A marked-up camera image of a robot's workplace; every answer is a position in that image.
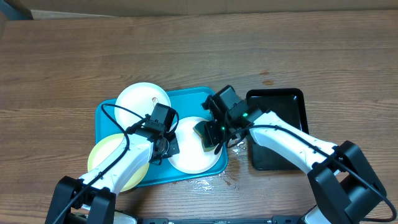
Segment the yellow green sponge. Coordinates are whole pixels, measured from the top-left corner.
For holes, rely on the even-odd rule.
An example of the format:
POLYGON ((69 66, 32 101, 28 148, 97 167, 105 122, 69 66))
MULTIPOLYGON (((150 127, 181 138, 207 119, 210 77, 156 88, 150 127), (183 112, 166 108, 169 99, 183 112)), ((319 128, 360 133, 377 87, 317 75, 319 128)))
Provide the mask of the yellow green sponge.
POLYGON ((210 152, 215 148, 215 145, 211 141, 211 127, 212 121, 200 121, 193 127, 194 132, 200 137, 201 144, 204 152, 210 152))

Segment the white plate with ketchup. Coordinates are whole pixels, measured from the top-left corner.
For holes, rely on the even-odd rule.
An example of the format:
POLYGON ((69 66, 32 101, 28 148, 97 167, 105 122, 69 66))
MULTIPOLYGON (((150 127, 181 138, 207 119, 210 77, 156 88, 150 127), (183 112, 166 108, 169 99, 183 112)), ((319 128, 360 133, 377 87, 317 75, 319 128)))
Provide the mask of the white plate with ketchup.
MULTIPOLYGON (((152 114, 157 103, 171 106, 169 96, 161 87, 153 83, 142 82, 124 89, 117 97, 115 105, 144 117, 146 114, 152 114)), ((114 115, 123 129, 127 129, 141 120, 138 116, 121 108, 115 108, 114 115)))

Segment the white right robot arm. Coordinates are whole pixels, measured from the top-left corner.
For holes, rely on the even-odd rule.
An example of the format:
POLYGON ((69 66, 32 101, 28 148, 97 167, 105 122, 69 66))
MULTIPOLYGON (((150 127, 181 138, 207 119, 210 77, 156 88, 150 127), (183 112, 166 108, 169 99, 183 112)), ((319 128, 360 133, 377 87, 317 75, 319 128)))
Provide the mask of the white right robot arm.
POLYGON ((397 211, 384 186, 353 142, 336 145, 312 137, 274 112, 249 106, 236 95, 208 96, 202 107, 213 117, 195 127, 205 147, 215 147, 219 152, 231 139, 249 136, 307 175, 316 204, 301 223, 375 222, 368 215, 381 202, 392 211, 388 220, 396 219, 397 211))

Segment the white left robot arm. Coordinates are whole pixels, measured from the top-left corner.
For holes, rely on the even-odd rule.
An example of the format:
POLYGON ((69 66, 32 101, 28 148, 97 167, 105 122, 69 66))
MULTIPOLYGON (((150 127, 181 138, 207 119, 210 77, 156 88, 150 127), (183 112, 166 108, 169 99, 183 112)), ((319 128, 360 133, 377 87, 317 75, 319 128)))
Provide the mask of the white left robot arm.
POLYGON ((178 154, 175 133, 139 128, 98 166, 55 186, 46 223, 113 223, 116 197, 144 165, 178 154))

